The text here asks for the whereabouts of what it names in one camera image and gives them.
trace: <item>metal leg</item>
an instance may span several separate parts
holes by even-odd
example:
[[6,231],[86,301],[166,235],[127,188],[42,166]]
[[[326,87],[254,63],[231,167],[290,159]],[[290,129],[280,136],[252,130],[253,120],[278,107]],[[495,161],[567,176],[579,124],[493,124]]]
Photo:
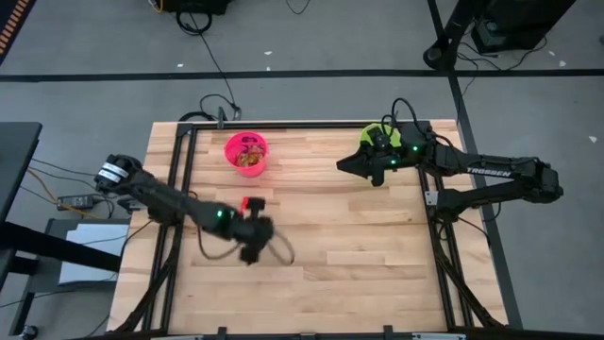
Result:
[[39,261],[35,259],[26,259],[16,256],[12,259],[9,271],[17,274],[34,275],[38,269],[38,262]]
[[12,267],[12,259],[15,258],[16,253],[17,250],[12,247],[0,246],[0,291],[7,280],[8,272]]
[[[436,3],[428,1],[430,13],[437,12]],[[459,0],[453,13],[446,23],[445,29],[440,28],[441,21],[438,18],[436,42],[424,52],[424,62],[434,70],[452,71],[457,61],[457,50],[461,38],[467,27],[472,24],[474,17],[484,9],[482,0]]]
[[31,309],[31,303],[36,296],[35,293],[28,292],[28,288],[29,287],[26,287],[22,301],[19,303],[17,308],[15,318],[12,319],[12,325],[10,326],[8,335],[19,335],[24,332],[25,322],[27,321],[27,316],[29,315],[29,310]]
[[51,257],[72,264],[117,272],[121,258],[105,251],[96,250],[58,237],[46,235],[10,222],[5,222],[0,242],[16,250]]

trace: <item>black stand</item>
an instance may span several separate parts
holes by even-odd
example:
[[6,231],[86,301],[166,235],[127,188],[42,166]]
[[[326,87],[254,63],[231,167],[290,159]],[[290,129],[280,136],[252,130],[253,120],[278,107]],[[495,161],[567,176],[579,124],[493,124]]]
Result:
[[436,42],[424,52],[427,66],[439,71],[453,71],[457,61],[457,50],[465,30],[474,18],[482,13],[482,0],[460,0],[446,23],[445,29],[438,33]]
[[[121,258],[105,251],[46,235],[10,222],[5,222],[0,228],[4,231],[0,240],[4,251],[21,250],[72,264],[114,272],[120,270]],[[36,265],[36,260],[15,257],[8,268],[10,272],[32,275],[35,273]]]

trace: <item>cable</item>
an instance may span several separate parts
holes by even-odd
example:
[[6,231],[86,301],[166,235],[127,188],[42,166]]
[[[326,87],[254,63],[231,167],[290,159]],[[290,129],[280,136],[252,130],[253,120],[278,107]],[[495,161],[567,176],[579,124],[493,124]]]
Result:
[[35,172],[33,172],[32,170],[27,169],[27,173],[31,176],[34,177],[34,179],[36,179],[40,185],[42,186],[42,188],[44,189],[44,191],[46,192],[46,194],[50,197],[51,200],[55,201],[55,203],[57,203],[58,205],[60,205],[61,207],[67,209],[68,211],[74,212],[74,213],[78,213],[81,214],[82,216],[88,216],[90,218],[94,218],[94,219],[101,219],[101,217],[93,214],[93,213],[88,213],[88,212],[83,212],[81,210],[72,208],[70,206],[68,206],[67,204],[63,204],[60,201],[57,200],[57,198],[50,192],[50,190],[48,190],[48,187],[46,186],[46,183],[44,183],[44,181],[40,178],[40,176],[38,176],[38,174],[36,174]]
[[231,249],[225,251],[222,254],[218,254],[218,255],[209,255],[206,250],[204,249],[204,245],[201,242],[201,227],[197,226],[197,244],[199,245],[199,250],[201,251],[201,254],[208,260],[222,260],[228,256],[230,256],[230,254],[234,253],[235,251],[237,251],[237,249],[239,249],[239,247],[241,246],[240,244],[235,245],[234,247],[232,247]]
[[[235,120],[241,120],[241,115],[240,115],[241,108],[238,107],[237,105],[235,105],[234,102],[231,103],[230,101],[228,101],[228,99],[225,96],[223,96],[221,94],[218,94],[218,93],[206,94],[203,97],[201,97],[201,99],[199,99],[199,109],[202,112],[204,112],[204,113],[206,112],[204,110],[204,100],[206,100],[207,98],[211,98],[211,97],[219,97],[219,98],[222,98],[224,101],[226,101],[228,103],[228,105],[233,109],[233,118],[232,118],[232,120],[234,120],[234,121]],[[216,121],[219,120],[218,117],[216,117],[213,114],[209,114],[209,113],[206,113],[206,114],[209,115],[210,117],[214,118],[214,120],[216,120]]]
[[487,222],[495,221],[497,219],[497,217],[499,217],[500,213],[501,213],[501,202],[498,202],[497,203],[497,212],[495,213],[495,216],[493,216],[492,218],[488,218],[488,219],[482,220],[482,223],[487,223]]
[[[147,223],[145,223],[140,229],[134,231],[134,233],[130,236],[128,236],[128,238],[126,238],[126,240],[124,241],[124,245],[128,242],[129,239],[131,239],[134,235],[138,234],[139,232],[141,232],[143,229],[147,228],[148,225],[151,224],[151,222],[153,222],[153,220],[149,220]],[[119,237],[113,237],[110,239],[105,239],[105,240],[96,240],[96,241],[90,241],[87,243],[83,243],[81,245],[83,246],[87,246],[87,245],[91,245],[91,244],[95,244],[95,243],[101,243],[101,242],[109,242],[109,241],[114,241],[114,240],[119,240],[121,238],[125,238],[126,236],[119,236]]]
[[65,168],[62,168],[60,166],[54,165],[53,163],[49,163],[47,161],[36,160],[35,158],[32,158],[31,160],[34,161],[34,162],[38,162],[38,163],[42,163],[42,164],[48,165],[50,167],[54,167],[55,169],[58,169],[58,170],[62,170],[62,171],[68,172],[68,173],[76,174],[76,175],[92,176],[92,177],[96,176],[96,174],[90,174],[90,173],[85,173],[85,172],[79,172],[79,171],[65,169]]
[[[386,132],[386,118],[390,117],[390,133]],[[396,122],[396,118],[394,118],[393,115],[391,114],[385,114],[383,117],[381,117],[381,130],[384,133],[388,133],[388,138],[392,137],[394,134],[394,129],[398,128],[398,123]]]
[[[62,176],[53,175],[51,173],[45,172],[45,171],[40,170],[38,168],[35,168],[33,166],[29,166],[29,169],[37,171],[37,172],[39,172],[41,174],[45,174],[46,176],[49,176],[49,177],[54,178],[54,179],[64,179],[64,180],[72,180],[72,181],[75,181],[75,182],[79,182],[79,183],[87,185],[88,187],[90,187],[94,191],[96,191],[96,189],[94,188],[94,186],[92,186],[86,180],[77,179],[77,178],[66,178],[66,177],[62,177]],[[101,196],[101,197],[103,197],[103,199],[101,200],[101,202],[104,201],[105,203],[107,203],[107,209],[108,209],[108,217],[107,217],[107,219],[112,218],[113,212],[115,211],[115,205],[113,204],[113,202],[111,202],[106,195],[101,195],[101,194],[93,194],[93,195],[94,196]]]
[[281,242],[283,242],[283,244],[285,245],[285,247],[287,248],[287,250],[290,253],[290,260],[286,261],[275,249],[275,247],[273,245],[271,245],[270,243],[267,245],[268,250],[271,252],[271,254],[273,254],[273,256],[275,256],[275,258],[277,258],[277,260],[283,264],[283,265],[292,265],[295,262],[295,250],[294,250],[294,246],[292,245],[292,243],[290,242],[290,240],[287,239],[287,237],[285,237],[283,234],[281,234],[280,232],[278,232],[277,230],[275,230],[275,236],[281,240]]
[[101,326],[103,326],[103,324],[105,323],[105,321],[109,320],[109,316],[111,315],[111,313],[107,314],[107,316],[105,316],[105,318],[103,319],[103,321],[101,321],[101,323],[98,324],[98,326],[96,326],[96,328],[91,331],[90,333],[88,333],[88,335],[84,336],[84,337],[91,337],[93,336],[96,331],[98,331],[98,329],[101,328]]
[[511,71],[513,69],[515,69],[516,67],[520,66],[520,64],[522,64],[522,62],[525,60],[526,57],[529,56],[529,54],[533,53],[533,52],[537,52],[540,51],[542,49],[544,49],[544,47],[547,45],[547,37],[544,36],[544,44],[541,47],[536,47],[531,49],[530,51],[528,51],[527,53],[525,53],[524,56],[522,56],[522,58],[520,59],[520,61],[518,61],[515,65],[513,65],[512,67],[507,68],[505,71]]
[[474,229],[482,232],[482,234],[484,235],[484,237],[486,237],[486,239],[487,239],[487,244],[489,245],[489,247],[491,246],[491,239],[489,238],[489,234],[487,234],[487,232],[484,231],[484,229],[482,229],[481,227],[479,227],[479,226],[475,225],[474,223],[472,223],[472,222],[470,222],[468,220],[465,220],[465,219],[463,219],[461,217],[458,217],[458,218],[460,219],[460,221],[466,223],[470,227],[473,227]]
[[[479,226],[475,225],[474,223],[471,223],[461,217],[458,217],[458,219],[466,224],[468,224],[470,227],[475,228],[476,230],[482,232],[482,234],[484,234],[484,237],[487,239],[487,245],[489,245],[489,247],[491,246],[491,239],[489,238],[489,234],[487,234],[486,231],[484,231],[482,228],[480,228]],[[438,238],[441,241],[448,241],[448,237],[443,236],[443,230],[445,230],[445,222],[443,221],[438,221],[441,226],[438,228]]]
[[[465,45],[465,46],[469,47],[469,48],[470,48],[472,51],[474,51],[475,53],[477,53],[477,54],[479,54],[479,55],[481,55],[481,56],[483,56],[483,57],[488,57],[488,58],[498,58],[498,57],[496,57],[496,56],[487,56],[487,55],[484,55],[484,54],[479,53],[479,51],[478,51],[478,50],[474,49],[474,48],[473,48],[472,46],[470,46],[470,44],[468,44],[467,42],[460,42],[460,44],[462,44],[462,45]],[[544,48],[546,45],[547,45],[547,37],[546,37],[546,36],[544,36],[544,44],[543,44],[541,47],[535,47],[535,48],[533,48],[533,49],[531,49],[531,50],[527,51],[527,53],[525,53],[525,54],[522,56],[522,58],[521,58],[521,59],[520,59],[520,60],[519,60],[517,63],[515,63],[513,66],[508,67],[508,68],[506,68],[506,69],[502,69],[502,68],[500,68],[500,67],[499,67],[499,66],[497,66],[497,65],[496,65],[494,62],[492,62],[492,61],[490,61],[490,60],[488,60],[488,59],[485,59],[485,58],[476,58],[476,59],[472,59],[472,58],[468,58],[468,57],[467,57],[466,55],[464,55],[463,53],[458,52],[457,57],[458,57],[459,59],[461,59],[461,60],[465,60],[465,61],[470,61],[470,62],[472,62],[472,64],[474,64],[474,66],[476,67],[475,74],[472,76],[472,79],[470,79],[470,82],[468,82],[468,83],[467,83],[467,85],[465,85],[465,89],[463,89],[463,92],[461,92],[461,98],[463,98],[463,96],[464,96],[464,95],[467,93],[468,88],[470,87],[470,85],[471,85],[471,84],[474,82],[474,80],[476,80],[476,77],[477,77],[477,75],[478,75],[478,71],[479,71],[479,69],[480,69],[480,68],[479,68],[479,66],[478,66],[478,64],[476,63],[476,61],[485,61],[485,62],[487,62],[487,63],[491,64],[491,66],[493,66],[493,67],[494,67],[496,70],[498,70],[498,71],[511,71],[511,70],[515,69],[516,67],[520,66],[520,65],[521,65],[521,64],[524,62],[525,58],[529,56],[529,54],[542,50],[542,49],[543,49],[543,48]],[[457,115],[458,115],[458,121],[459,121],[459,116],[460,116],[460,105],[461,105],[461,98],[459,98],[459,99],[458,99],[458,105],[457,105],[457,107],[458,107],[458,111],[457,111]]]
[[23,190],[27,191],[28,193],[30,193],[30,194],[32,194],[32,195],[37,196],[38,198],[41,198],[41,199],[45,200],[46,202],[48,202],[48,203],[52,204],[53,206],[57,206],[57,203],[55,203],[55,202],[51,201],[50,199],[48,199],[48,198],[44,197],[43,195],[40,195],[40,194],[36,193],[36,192],[35,192],[35,191],[33,191],[33,190],[29,190],[29,189],[27,189],[27,188],[26,188],[26,187],[24,187],[24,186],[20,186],[19,188],[21,188],[21,189],[23,189]]
[[413,124],[415,125],[415,128],[417,128],[417,131],[421,134],[424,135],[424,137],[428,137],[427,134],[421,129],[419,128],[419,123],[417,122],[417,115],[415,114],[415,110],[413,109],[413,106],[411,105],[411,103],[409,102],[409,100],[399,97],[397,99],[394,100],[392,107],[390,108],[390,114],[392,115],[393,119],[394,119],[394,123],[396,123],[396,116],[397,113],[394,111],[394,109],[396,109],[396,104],[402,101],[403,103],[405,103],[405,105],[407,105],[407,107],[409,108],[409,111],[411,112],[411,117],[413,118]]
[[79,183],[82,183],[84,185],[87,185],[89,188],[92,188],[94,191],[96,191],[96,189],[94,188],[94,186],[92,186],[92,184],[90,184],[86,180],[77,179],[77,178],[66,178],[66,177],[62,177],[62,176],[53,175],[51,173],[48,173],[48,172],[43,171],[43,170],[40,170],[40,169],[35,168],[33,166],[29,166],[29,169],[37,171],[37,172],[39,172],[41,174],[45,174],[46,176],[49,176],[49,177],[51,177],[53,179],[64,179],[64,180],[72,180],[72,181],[75,181],[75,182],[79,182]]
[[303,7],[303,8],[302,8],[300,11],[295,11],[295,10],[292,8],[292,5],[290,4],[290,0],[285,0],[285,3],[287,4],[287,7],[289,7],[289,8],[290,8],[290,11],[291,11],[293,14],[295,14],[295,15],[300,15],[300,14],[304,13],[304,11],[306,10],[306,8],[309,6],[309,4],[310,4],[310,0],[307,0],[307,1],[306,1],[306,5],[304,5],[304,7]]
[[470,61],[472,63],[474,63],[473,61],[484,61],[488,64],[490,64],[491,66],[493,66],[497,71],[504,71],[502,70],[499,66],[497,66],[497,64],[495,64],[494,62],[485,59],[485,58],[469,58],[468,56],[464,55],[462,52],[458,52],[457,53],[457,58],[461,59],[461,60],[466,60],[466,61]]
[[[199,26],[197,25],[197,22],[195,21],[195,18],[193,17],[193,14],[189,12],[189,16],[191,17],[191,20],[193,21],[193,24],[195,25],[195,29],[197,29],[199,31]],[[216,58],[214,57],[214,54],[211,52],[211,48],[210,45],[208,44],[208,42],[206,41],[206,38],[204,37],[204,35],[202,33],[199,34],[193,34],[193,35],[197,35],[199,36],[199,38],[201,38],[201,40],[204,42],[204,45],[206,46],[206,48],[208,49],[208,53],[210,54],[210,58],[211,60],[214,62],[214,65],[216,66],[216,69],[218,69],[218,72],[220,73],[220,76],[223,78],[223,80],[225,81],[226,84],[226,88],[228,89],[228,93],[230,94],[230,99],[231,101],[229,102],[224,96],[216,94],[217,96],[222,97],[223,99],[225,99],[225,101],[230,105],[230,107],[235,111],[233,114],[233,120],[240,120],[241,119],[241,108],[237,106],[237,103],[235,102],[235,96],[233,95],[233,91],[230,88],[230,84],[228,83],[228,79],[227,76],[225,76],[225,73],[223,72],[222,68],[220,68],[220,65],[218,64],[218,61],[216,61]],[[202,106],[203,100],[205,98],[208,98],[212,96],[212,94],[206,95],[205,97],[201,98],[201,100],[199,101],[199,106]]]

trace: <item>desk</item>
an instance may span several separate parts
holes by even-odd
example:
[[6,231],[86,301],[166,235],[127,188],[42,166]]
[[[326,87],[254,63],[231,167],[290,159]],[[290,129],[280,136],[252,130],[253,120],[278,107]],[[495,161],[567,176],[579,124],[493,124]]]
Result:
[[[454,121],[431,124],[461,148]],[[176,126],[153,126],[144,162],[164,181]],[[196,228],[186,221],[169,333],[215,334],[219,326],[228,327],[228,333],[382,332],[384,325],[393,325],[395,332],[444,331],[417,170],[389,172],[385,184],[374,188],[369,180],[335,167],[338,159],[357,150],[358,128],[255,130],[270,148],[260,177],[241,178],[224,161],[223,145],[237,130],[202,130],[196,137],[191,190],[201,199],[234,206],[243,196],[266,197],[265,213],[293,243],[296,262],[279,265],[267,251],[250,267],[236,256],[209,262],[198,249]],[[185,143],[176,187],[186,152]],[[445,178],[446,187],[468,190],[471,185],[468,176]],[[478,211],[468,210],[462,217],[481,223]],[[136,213],[130,233],[146,221],[145,212]],[[126,319],[148,286],[158,229],[149,226],[126,246],[108,330]],[[454,229],[468,286],[505,323],[484,235],[463,223]],[[211,253],[230,246],[207,234],[203,241]],[[449,287],[456,320],[461,320],[455,288]],[[162,302],[160,293],[152,329],[159,327]]]

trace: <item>table leg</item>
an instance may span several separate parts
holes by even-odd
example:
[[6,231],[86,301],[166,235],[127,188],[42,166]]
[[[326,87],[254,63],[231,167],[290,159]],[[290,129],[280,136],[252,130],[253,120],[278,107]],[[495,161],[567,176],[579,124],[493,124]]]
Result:
[[10,222],[2,225],[0,242],[16,250],[51,257],[59,261],[81,264],[117,272],[121,258],[105,251],[63,240]]
[[36,274],[36,269],[38,269],[38,260],[16,256],[12,259],[9,271],[17,274],[34,275]]

